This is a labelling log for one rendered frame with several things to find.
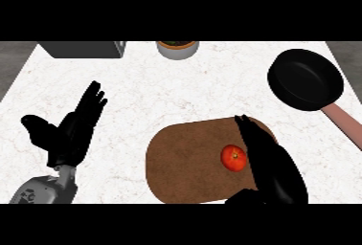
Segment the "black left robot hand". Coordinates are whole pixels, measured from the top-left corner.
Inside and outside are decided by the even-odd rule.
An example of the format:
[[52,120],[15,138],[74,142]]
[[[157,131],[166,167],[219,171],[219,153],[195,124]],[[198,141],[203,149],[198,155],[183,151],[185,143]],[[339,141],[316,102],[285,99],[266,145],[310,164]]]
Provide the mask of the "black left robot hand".
[[36,115],[25,115],[21,118],[33,145],[49,153],[49,167],[62,165],[76,167],[83,162],[93,128],[108,103],[104,96],[101,83],[92,81],[77,108],[67,114],[59,126]]

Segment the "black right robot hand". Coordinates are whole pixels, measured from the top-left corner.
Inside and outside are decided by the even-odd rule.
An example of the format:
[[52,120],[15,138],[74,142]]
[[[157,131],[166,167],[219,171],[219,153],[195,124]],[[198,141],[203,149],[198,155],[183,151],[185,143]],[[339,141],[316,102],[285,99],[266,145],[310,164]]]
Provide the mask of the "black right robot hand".
[[225,203],[307,205],[309,193],[305,180],[287,150],[247,115],[237,116],[235,123],[247,145],[248,163],[257,189],[242,189]]

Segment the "red tomato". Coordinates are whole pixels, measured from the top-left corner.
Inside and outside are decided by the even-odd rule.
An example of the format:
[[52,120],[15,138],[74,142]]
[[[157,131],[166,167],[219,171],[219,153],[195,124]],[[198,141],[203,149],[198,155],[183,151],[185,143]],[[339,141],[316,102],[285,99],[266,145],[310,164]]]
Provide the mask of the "red tomato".
[[247,166],[247,154],[237,145],[228,145],[220,152],[220,162],[234,172],[244,170]]

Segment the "brown wooden cutting board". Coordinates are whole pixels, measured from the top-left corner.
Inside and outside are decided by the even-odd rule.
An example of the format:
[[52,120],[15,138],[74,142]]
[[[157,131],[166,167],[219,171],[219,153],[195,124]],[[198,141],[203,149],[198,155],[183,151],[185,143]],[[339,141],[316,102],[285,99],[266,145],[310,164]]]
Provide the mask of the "brown wooden cutting board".
[[206,203],[256,189],[250,166],[240,172],[222,164],[228,145],[247,149],[234,118],[169,125],[152,137],[146,178],[163,203]]

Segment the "grey plant pot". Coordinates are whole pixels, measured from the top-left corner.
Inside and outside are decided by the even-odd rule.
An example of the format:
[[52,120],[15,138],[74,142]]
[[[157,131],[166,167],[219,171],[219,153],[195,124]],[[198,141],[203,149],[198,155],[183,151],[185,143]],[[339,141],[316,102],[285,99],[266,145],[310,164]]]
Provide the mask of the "grey plant pot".
[[191,41],[182,45],[170,45],[163,41],[157,41],[157,49],[160,54],[173,60],[183,60],[194,56],[200,47],[198,41]]

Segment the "dark grey box appliance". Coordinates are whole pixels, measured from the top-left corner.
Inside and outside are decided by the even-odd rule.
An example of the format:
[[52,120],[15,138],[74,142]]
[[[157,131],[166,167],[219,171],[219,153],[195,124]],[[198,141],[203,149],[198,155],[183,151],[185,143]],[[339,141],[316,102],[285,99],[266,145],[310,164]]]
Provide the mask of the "dark grey box appliance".
[[124,41],[40,41],[53,58],[121,58]]

